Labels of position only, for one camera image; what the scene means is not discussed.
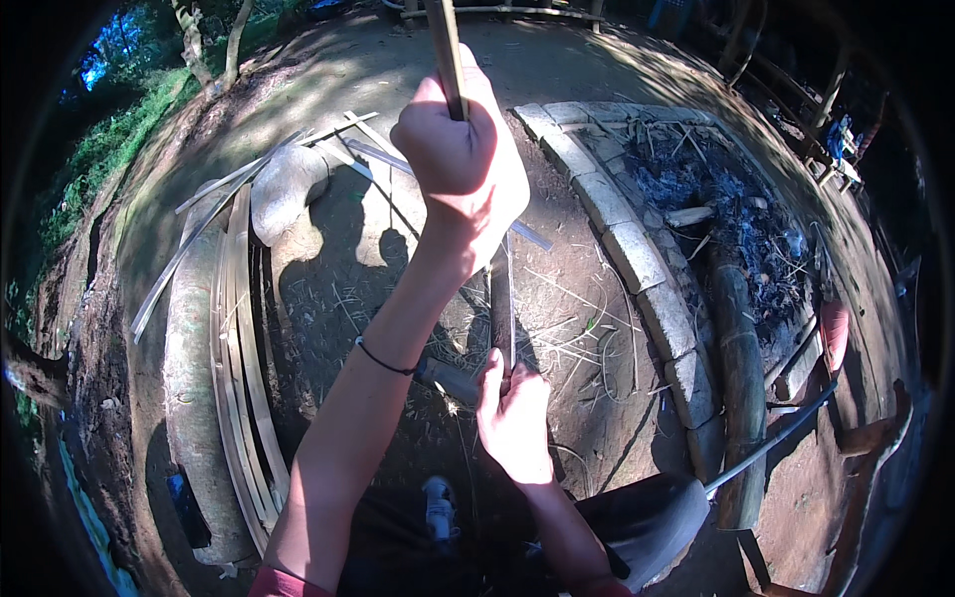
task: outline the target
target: bracelet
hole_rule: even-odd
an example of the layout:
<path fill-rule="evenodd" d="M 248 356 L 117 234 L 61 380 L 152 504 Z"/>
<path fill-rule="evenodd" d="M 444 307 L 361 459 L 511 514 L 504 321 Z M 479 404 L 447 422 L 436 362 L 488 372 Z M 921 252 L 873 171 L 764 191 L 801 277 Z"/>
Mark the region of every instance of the bracelet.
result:
<path fill-rule="evenodd" d="M 413 369 L 396 369 L 396 368 L 392 367 L 391 365 L 389 365 L 388 363 L 384 363 L 384 362 L 380 361 L 374 354 L 371 354 L 371 353 L 368 351 L 368 349 L 365 348 L 365 338 L 363 338 L 362 336 L 358 336 L 357 338 L 355 338 L 355 346 L 357 346 L 357 347 L 360 348 L 361 350 L 365 351 L 365 354 L 367 354 L 367 355 L 371 358 L 372 361 L 374 361 L 375 363 L 381 365 L 382 367 L 384 367 L 384 368 L 387 369 L 388 371 L 394 371 L 395 373 L 401 373 L 402 375 L 413 375 L 414 372 L 417 371 L 417 367 L 415 367 L 415 368 L 413 368 Z"/>

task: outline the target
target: white sneaker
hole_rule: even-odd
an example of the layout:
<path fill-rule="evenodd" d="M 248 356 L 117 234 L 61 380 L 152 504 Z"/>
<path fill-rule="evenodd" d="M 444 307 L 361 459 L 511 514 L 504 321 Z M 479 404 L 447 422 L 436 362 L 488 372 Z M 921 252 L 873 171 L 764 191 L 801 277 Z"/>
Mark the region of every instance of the white sneaker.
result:
<path fill-rule="evenodd" d="M 461 529 L 455 526 L 455 493 L 448 480 L 435 475 L 424 482 L 421 491 L 428 498 L 425 521 L 436 543 L 449 542 L 460 535 Z"/>

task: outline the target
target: grass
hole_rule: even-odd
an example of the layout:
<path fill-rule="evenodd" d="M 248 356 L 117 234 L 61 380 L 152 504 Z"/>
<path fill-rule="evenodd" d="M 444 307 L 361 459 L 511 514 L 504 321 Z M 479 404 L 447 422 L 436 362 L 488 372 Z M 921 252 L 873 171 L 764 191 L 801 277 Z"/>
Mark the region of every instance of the grass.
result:
<path fill-rule="evenodd" d="M 49 205 L 53 197 L 58 199 L 51 215 L 40 222 L 45 259 L 51 259 L 70 238 L 103 183 L 133 160 L 166 109 L 184 95 L 188 77 L 185 67 L 148 75 L 142 82 L 146 93 L 139 101 L 90 127 L 76 143 L 46 200 L 39 202 Z"/>

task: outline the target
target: tree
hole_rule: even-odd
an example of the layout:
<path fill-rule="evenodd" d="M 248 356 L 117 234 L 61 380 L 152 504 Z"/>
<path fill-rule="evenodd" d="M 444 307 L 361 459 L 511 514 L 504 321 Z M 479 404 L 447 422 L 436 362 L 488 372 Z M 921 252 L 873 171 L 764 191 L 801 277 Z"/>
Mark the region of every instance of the tree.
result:
<path fill-rule="evenodd" d="M 56 360 L 44 358 L 12 333 L 7 334 L 7 343 L 5 374 L 10 383 L 40 404 L 68 409 L 66 354 Z"/>
<path fill-rule="evenodd" d="M 192 5 L 190 13 L 183 5 L 181 0 L 171 0 L 173 11 L 176 13 L 176 20 L 179 21 L 182 28 L 182 59 L 185 65 L 189 67 L 189 72 L 193 74 L 206 97 L 210 99 L 216 95 L 216 82 L 212 79 L 212 73 L 202 59 L 202 33 L 199 31 L 199 22 L 202 20 L 202 11 L 196 3 Z"/>
<path fill-rule="evenodd" d="M 232 24 L 232 31 L 229 32 L 229 41 L 225 46 L 225 74 L 223 75 L 223 91 L 227 92 L 235 85 L 239 78 L 239 41 L 242 39 L 242 32 L 245 29 L 245 23 L 248 22 L 248 15 L 252 13 L 255 7 L 255 0 L 244 0 L 236 20 Z"/>

